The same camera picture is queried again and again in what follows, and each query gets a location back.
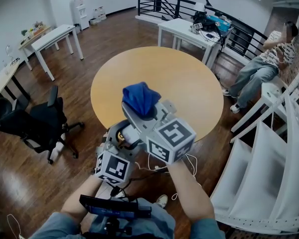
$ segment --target chair armrest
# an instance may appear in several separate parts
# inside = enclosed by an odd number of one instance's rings
[[[58,97],[58,86],[53,86],[48,101],[48,107],[53,107],[55,105],[57,97]]]

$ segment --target white desk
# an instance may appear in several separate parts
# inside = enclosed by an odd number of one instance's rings
[[[211,69],[215,58],[217,56],[218,50],[220,48],[220,44],[212,41],[206,40],[204,37],[202,37],[200,34],[195,34],[189,30],[190,26],[192,25],[192,22],[189,22],[187,20],[176,18],[173,20],[169,20],[163,23],[158,24],[158,46],[161,46],[161,32],[162,30],[170,32],[174,35],[173,40],[173,49],[176,47],[176,41],[177,42],[177,50],[180,49],[181,41],[187,41],[199,48],[206,48],[204,57],[202,62]]]
[[[5,89],[5,91],[11,96],[11,98],[13,100],[16,100],[15,95],[6,86],[9,83],[9,81],[12,80],[25,97],[25,98],[21,98],[21,99],[18,98],[20,105],[22,106],[23,109],[25,109],[30,100],[30,95],[23,89],[21,84],[18,82],[18,80],[14,76],[16,70],[18,69],[19,64],[20,64],[20,62],[17,61],[16,63],[14,63],[11,66],[7,65],[5,68],[3,68],[0,71],[0,97],[1,97],[2,90]]]
[[[41,64],[42,68],[50,76],[52,81],[54,81],[54,77],[51,74],[48,66],[46,65],[40,51],[46,47],[51,46],[53,43],[65,38],[66,43],[69,48],[69,51],[71,54],[73,54],[73,49],[72,49],[72,46],[71,46],[71,43],[69,40],[70,32],[72,32],[72,34],[73,34],[76,48],[79,52],[80,59],[82,60],[83,59],[82,50],[81,50],[81,47],[79,44],[78,37],[76,35],[75,26],[73,26],[73,25],[61,25],[61,26],[57,27],[56,29],[52,30],[51,32],[47,33],[45,36],[41,37],[40,39],[38,39],[31,45],[32,48],[34,49],[34,52]]]
[[[37,35],[33,36],[30,40],[27,39],[25,40],[25,42],[23,44],[20,44],[18,50],[22,52],[22,56],[23,56],[23,59],[25,61],[25,63],[27,64],[28,68],[30,69],[30,71],[32,71],[32,67],[29,63],[29,60],[28,60],[28,56],[25,52],[25,48],[27,46],[29,46],[31,43],[33,43],[34,41],[36,41],[37,39],[39,39],[41,36],[45,35],[48,31],[50,31],[51,27],[50,26],[46,26],[41,32],[39,32]],[[54,43],[55,47],[57,50],[59,50],[59,46],[58,44],[55,42]]]

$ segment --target person's hand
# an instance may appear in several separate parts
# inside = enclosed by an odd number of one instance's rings
[[[283,63],[285,58],[285,52],[282,51],[280,48],[276,48],[277,56],[279,58],[279,62]]]

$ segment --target white sneaker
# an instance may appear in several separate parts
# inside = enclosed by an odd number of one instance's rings
[[[236,114],[236,113],[238,113],[238,112],[240,111],[240,107],[239,107],[238,104],[234,104],[233,106],[231,106],[230,110],[231,110],[234,114]]]
[[[223,95],[226,97],[237,98],[237,97],[233,97],[231,94],[229,94],[229,90],[223,90]]]
[[[157,201],[156,201],[156,204],[158,204],[160,207],[162,207],[163,209],[165,208],[166,204],[167,204],[167,201],[168,201],[168,197],[167,195],[161,195]]]

